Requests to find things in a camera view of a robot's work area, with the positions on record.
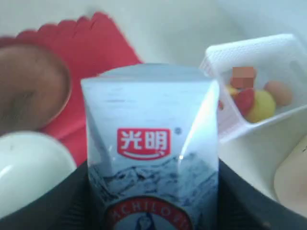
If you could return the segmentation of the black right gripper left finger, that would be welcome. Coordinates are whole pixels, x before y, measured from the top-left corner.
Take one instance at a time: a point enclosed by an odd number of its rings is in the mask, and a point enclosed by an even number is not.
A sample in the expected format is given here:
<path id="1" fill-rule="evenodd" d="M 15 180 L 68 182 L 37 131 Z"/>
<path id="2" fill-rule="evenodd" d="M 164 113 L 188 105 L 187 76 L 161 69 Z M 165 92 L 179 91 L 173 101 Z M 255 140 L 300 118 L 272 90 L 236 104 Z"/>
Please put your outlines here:
<path id="1" fill-rule="evenodd" d="M 0 219 L 2 230 L 99 230 L 87 162 L 39 199 Z"/>

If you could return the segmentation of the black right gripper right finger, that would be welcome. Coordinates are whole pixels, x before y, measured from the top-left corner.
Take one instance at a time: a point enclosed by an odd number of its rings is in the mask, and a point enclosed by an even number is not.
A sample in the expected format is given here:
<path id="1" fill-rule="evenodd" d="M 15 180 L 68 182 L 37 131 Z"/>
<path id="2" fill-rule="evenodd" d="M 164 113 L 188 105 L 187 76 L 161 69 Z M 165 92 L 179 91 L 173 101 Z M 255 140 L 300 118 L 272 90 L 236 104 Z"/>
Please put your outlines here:
<path id="1" fill-rule="evenodd" d="M 278 204 L 219 161 L 219 230 L 306 230 L 307 219 Z"/>

